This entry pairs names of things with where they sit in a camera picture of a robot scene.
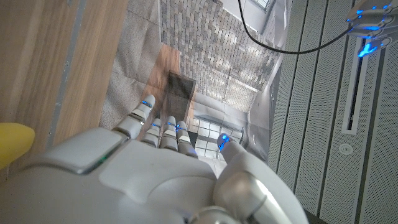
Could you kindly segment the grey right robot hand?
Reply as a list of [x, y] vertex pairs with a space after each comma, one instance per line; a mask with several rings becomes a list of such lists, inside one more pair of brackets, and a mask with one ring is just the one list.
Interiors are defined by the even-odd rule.
[[143, 124], [152, 95], [113, 129], [77, 134], [1, 186], [2, 223], [306, 223], [300, 202], [229, 134], [220, 174], [198, 158], [186, 125]]

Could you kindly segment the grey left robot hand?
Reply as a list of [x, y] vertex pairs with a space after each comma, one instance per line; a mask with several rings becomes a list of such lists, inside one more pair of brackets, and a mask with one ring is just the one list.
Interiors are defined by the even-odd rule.
[[358, 50], [363, 58], [397, 42], [397, 0], [361, 0], [346, 16], [349, 35], [368, 42]]

